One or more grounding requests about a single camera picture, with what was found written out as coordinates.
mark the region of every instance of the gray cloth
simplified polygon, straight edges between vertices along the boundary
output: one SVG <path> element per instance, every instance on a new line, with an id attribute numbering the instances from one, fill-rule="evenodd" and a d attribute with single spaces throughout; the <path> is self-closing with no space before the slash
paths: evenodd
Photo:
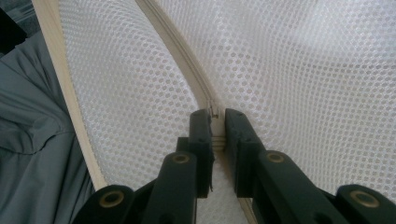
<path id="1" fill-rule="evenodd" d="M 0 60 L 0 223 L 69 223 L 93 193 L 43 35 Z"/>

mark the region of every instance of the white mesh fabric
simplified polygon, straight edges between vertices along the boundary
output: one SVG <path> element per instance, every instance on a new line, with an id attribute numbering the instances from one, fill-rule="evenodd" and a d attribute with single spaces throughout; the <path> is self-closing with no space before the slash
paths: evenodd
<path id="1" fill-rule="evenodd" d="M 154 179 L 198 109 L 186 79 L 135 1 L 60 1 L 71 79 L 108 184 Z M 198 223 L 247 223 L 216 161 Z"/>
<path id="2" fill-rule="evenodd" d="M 395 1 L 157 2 L 267 148 L 396 201 Z"/>

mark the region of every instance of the gray fabric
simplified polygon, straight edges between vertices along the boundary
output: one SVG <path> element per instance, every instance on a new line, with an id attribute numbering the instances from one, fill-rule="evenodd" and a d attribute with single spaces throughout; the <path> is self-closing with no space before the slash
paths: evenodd
<path id="1" fill-rule="evenodd" d="M 41 33 L 0 60 L 0 223 L 69 223 L 92 182 Z"/>

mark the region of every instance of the metal rivet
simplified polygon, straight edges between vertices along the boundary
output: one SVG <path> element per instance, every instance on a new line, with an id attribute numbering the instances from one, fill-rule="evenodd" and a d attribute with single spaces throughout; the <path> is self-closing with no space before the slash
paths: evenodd
<path id="1" fill-rule="evenodd" d="M 369 208 L 376 208 L 379 206 L 379 201 L 373 195 L 366 193 L 361 190 L 353 190 L 350 192 L 350 197 L 357 203 L 369 207 Z"/>
<path id="2" fill-rule="evenodd" d="M 267 160 L 271 162 L 282 162 L 285 160 L 283 156 L 276 152 L 270 152 L 267 154 Z"/>
<path id="3" fill-rule="evenodd" d="M 99 201 L 99 204 L 104 208 L 110 208 L 119 205 L 124 199 L 124 194 L 120 190 L 112 190 L 104 194 Z"/>
<path id="4" fill-rule="evenodd" d="M 187 155 L 179 154 L 172 158 L 175 163 L 186 163 L 190 160 L 190 157 Z"/>

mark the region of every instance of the brass grommet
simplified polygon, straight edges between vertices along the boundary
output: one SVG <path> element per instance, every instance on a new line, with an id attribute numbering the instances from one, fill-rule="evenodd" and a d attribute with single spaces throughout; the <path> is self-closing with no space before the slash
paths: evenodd
<path id="1" fill-rule="evenodd" d="M 112 190 L 104 194 L 99 201 L 99 204 L 104 208 L 110 208 L 119 205 L 124 199 L 124 194 L 120 190 Z"/>
<path id="2" fill-rule="evenodd" d="M 183 154 L 178 154 L 172 158 L 175 163 L 186 163 L 190 160 L 190 157 Z"/>
<path id="3" fill-rule="evenodd" d="M 376 208 L 379 206 L 379 201 L 373 195 L 366 193 L 361 190 L 353 190 L 350 192 L 350 197 L 357 203 L 369 207 L 369 208 Z"/>
<path id="4" fill-rule="evenodd" d="M 285 158 L 280 153 L 270 152 L 267 154 L 267 160 L 271 162 L 282 162 Z"/>

